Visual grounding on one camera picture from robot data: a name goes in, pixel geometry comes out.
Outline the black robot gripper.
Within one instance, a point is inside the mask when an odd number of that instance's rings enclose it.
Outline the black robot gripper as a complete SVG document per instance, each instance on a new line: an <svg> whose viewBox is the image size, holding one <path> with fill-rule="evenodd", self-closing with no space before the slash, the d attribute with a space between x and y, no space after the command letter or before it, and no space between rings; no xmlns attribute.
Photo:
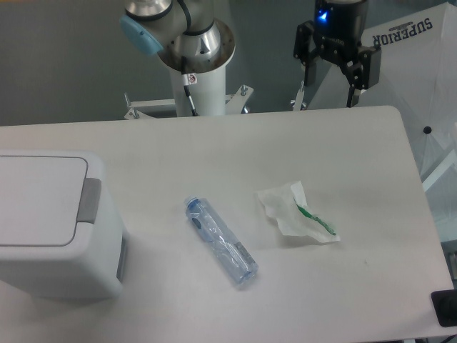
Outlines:
<svg viewBox="0 0 457 343"><path fill-rule="evenodd" d="M304 68L304 86L315 83L317 61L327 61L348 80L348 108L359 103L361 90L377 84L380 75L381 44L362 44L367 12L367 1L316 1L312 20L296 29L293 57Z"/></svg>

